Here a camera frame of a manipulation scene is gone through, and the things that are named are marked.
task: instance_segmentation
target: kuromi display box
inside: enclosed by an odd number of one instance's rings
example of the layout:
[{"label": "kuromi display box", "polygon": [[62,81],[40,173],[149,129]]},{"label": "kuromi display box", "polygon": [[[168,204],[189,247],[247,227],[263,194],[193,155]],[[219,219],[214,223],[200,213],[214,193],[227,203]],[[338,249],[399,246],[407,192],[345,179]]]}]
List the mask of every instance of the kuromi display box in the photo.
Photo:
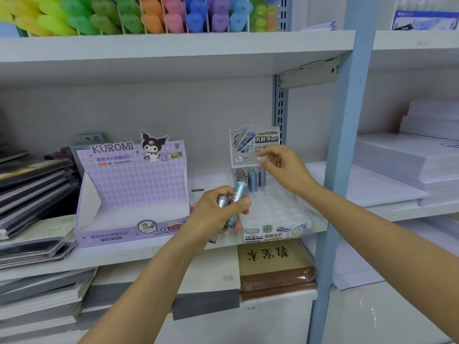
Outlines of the kuromi display box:
[{"label": "kuromi display box", "polygon": [[190,215],[184,142],[141,136],[141,144],[78,151],[85,171],[75,222],[79,246],[173,234]]}]

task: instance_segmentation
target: person's left hand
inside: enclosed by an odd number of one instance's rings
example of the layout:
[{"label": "person's left hand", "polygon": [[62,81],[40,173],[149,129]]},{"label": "person's left hand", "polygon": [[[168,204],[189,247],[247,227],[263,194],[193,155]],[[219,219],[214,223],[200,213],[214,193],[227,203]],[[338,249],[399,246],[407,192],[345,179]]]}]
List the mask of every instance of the person's left hand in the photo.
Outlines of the person's left hand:
[{"label": "person's left hand", "polygon": [[[198,253],[202,252],[207,242],[215,234],[223,232],[222,229],[227,220],[239,213],[248,214],[250,205],[252,205],[252,200],[245,195],[243,199],[220,208],[217,203],[220,194],[232,197],[234,188],[223,186],[205,192],[190,217],[176,234],[198,247]],[[238,231],[242,230],[239,219],[234,228]]]}]

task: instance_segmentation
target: slotted metal upright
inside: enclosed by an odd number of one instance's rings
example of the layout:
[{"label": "slotted metal upright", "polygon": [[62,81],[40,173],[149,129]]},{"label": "slotted metal upright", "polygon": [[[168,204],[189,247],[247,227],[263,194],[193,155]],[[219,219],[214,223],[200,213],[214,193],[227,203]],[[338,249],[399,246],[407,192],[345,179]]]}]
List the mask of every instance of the slotted metal upright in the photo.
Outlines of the slotted metal upright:
[{"label": "slotted metal upright", "polygon": [[[351,171],[354,144],[381,1],[347,0],[346,5],[343,29],[355,30],[355,41],[353,51],[339,58],[339,74],[337,75],[324,180],[326,188],[344,197]],[[289,31],[291,29],[292,0],[281,0],[281,5],[283,9],[279,10],[281,12],[279,28],[281,31]],[[334,69],[331,72],[332,76],[337,73]],[[333,81],[333,79],[328,79],[329,76],[330,72],[327,73],[326,79],[317,79],[317,82]],[[274,76],[273,125],[281,128],[281,142],[285,144],[288,89],[281,88],[281,84],[281,76]],[[339,237],[338,232],[331,224],[328,224],[327,231],[318,233],[314,260],[317,269],[318,299],[313,304],[307,338],[308,344],[322,343]]]}]

